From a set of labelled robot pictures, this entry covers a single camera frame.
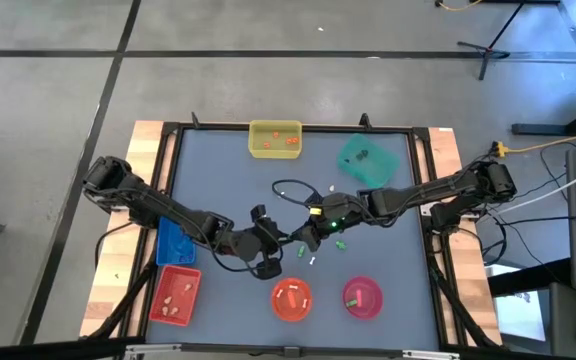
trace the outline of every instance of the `red basket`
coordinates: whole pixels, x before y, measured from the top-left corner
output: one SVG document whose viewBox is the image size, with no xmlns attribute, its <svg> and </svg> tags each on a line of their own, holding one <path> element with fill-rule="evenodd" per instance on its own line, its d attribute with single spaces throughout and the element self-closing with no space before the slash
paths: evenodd
<svg viewBox="0 0 576 360">
<path fill-rule="evenodd" d="M 167 324 L 186 326 L 190 323 L 199 292 L 201 271 L 181 266 L 164 266 L 149 318 Z"/>
</svg>

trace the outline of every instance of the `yellow basket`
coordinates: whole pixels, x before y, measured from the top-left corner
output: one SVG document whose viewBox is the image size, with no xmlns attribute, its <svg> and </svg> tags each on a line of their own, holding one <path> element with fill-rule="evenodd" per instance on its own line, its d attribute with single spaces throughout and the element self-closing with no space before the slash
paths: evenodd
<svg viewBox="0 0 576 360">
<path fill-rule="evenodd" d="M 253 120 L 248 128 L 248 150 L 260 159 L 296 159 L 301 140 L 296 120 Z"/>
</svg>

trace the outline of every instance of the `concrete floor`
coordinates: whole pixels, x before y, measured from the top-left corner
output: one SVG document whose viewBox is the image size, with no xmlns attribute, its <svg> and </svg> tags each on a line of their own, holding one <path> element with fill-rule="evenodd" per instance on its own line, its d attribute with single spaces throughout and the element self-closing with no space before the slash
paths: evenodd
<svg viewBox="0 0 576 360">
<path fill-rule="evenodd" d="M 432 3 L 144 0 L 128 48 L 458 51 L 458 40 L 487 45 L 514 10 L 483 4 L 451 13 Z M 0 0 L 0 49 L 115 49 L 130 4 Z M 565 5 L 576 24 L 576 0 Z M 576 52 L 569 27 L 556 7 L 526 6 L 499 47 Z M 0 234 L 0 345 L 13 341 L 111 61 L 0 58 L 0 221 L 8 224 Z M 367 112 L 375 124 L 452 127 L 464 162 L 493 140 L 514 148 L 553 140 L 512 136 L 511 123 L 576 117 L 576 63 L 498 62 L 483 82 L 478 70 L 473 60 L 125 59 L 95 157 L 124 156 L 135 120 L 186 121 L 191 111 L 202 121 L 331 124 L 354 124 Z M 554 173 L 563 172 L 564 150 L 547 152 Z M 520 192 L 547 180 L 538 153 L 505 163 Z M 565 213 L 553 196 L 506 219 Z M 80 201 L 38 341 L 77 337 L 106 223 Z M 519 229 L 542 261 L 569 254 L 565 222 Z M 498 240 L 491 223 L 478 230 L 485 244 Z M 512 232 L 504 259 L 535 265 Z"/>
</svg>

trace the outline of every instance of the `green object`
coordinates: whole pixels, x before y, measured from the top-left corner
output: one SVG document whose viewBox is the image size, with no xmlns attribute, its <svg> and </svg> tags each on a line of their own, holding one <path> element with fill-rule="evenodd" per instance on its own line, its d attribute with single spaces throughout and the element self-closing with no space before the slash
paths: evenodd
<svg viewBox="0 0 576 360">
<path fill-rule="evenodd" d="M 354 134 L 337 155 L 337 166 L 369 187 L 379 188 L 388 183 L 399 159 L 367 137 Z"/>
</svg>

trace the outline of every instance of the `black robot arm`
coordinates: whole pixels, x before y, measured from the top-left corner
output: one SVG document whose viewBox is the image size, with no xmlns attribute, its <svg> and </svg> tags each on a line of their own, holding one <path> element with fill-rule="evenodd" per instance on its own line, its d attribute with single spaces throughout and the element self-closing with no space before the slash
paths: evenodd
<svg viewBox="0 0 576 360">
<path fill-rule="evenodd" d="M 275 182 L 275 193 L 277 183 L 289 181 Z M 357 196 L 335 193 L 320 199 L 315 196 L 318 201 L 309 205 L 321 212 L 311 215 L 290 237 L 316 251 L 321 240 L 331 234 L 361 223 L 391 227 L 407 209 L 434 202 L 430 208 L 432 230 L 450 233 L 456 231 L 464 213 L 482 204 L 507 202 L 516 193 L 505 165 L 476 162 L 454 175 L 405 189 L 360 190 Z M 454 197 L 450 202 L 438 202 L 450 197 Z"/>
<path fill-rule="evenodd" d="M 273 191 L 282 182 L 273 184 Z M 250 212 L 253 226 L 233 230 L 232 220 L 225 216 L 192 210 L 159 193 L 134 175 L 130 165 L 114 157 L 100 157 L 84 178 L 84 194 L 106 211 L 128 207 L 130 219 L 147 228 L 156 228 L 164 216 L 179 224 L 184 233 L 213 254 L 234 255 L 248 263 L 261 253 L 263 261 L 254 268 L 260 279 L 281 273 L 279 259 L 270 258 L 279 248 L 292 241 L 303 241 L 310 251 L 317 251 L 321 240 L 331 234 L 365 223 L 390 227 L 409 208 L 438 202 L 430 209 L 431 227 L 437 232 L 452 232 L 466 211 L 481 204 L 508 201 L 516 193 L 505 165 L 475 162 L 460 172 L 404 189 L 379 188 L 360 190 L 356 196 L 334 193 L 322 197 L 316 191 L 305 201 L 294 201 L 310 208 L 310 216 L 299 229 L 287 236 L 266 216 L 265 207 L 257 205 Z"/>
</svg>

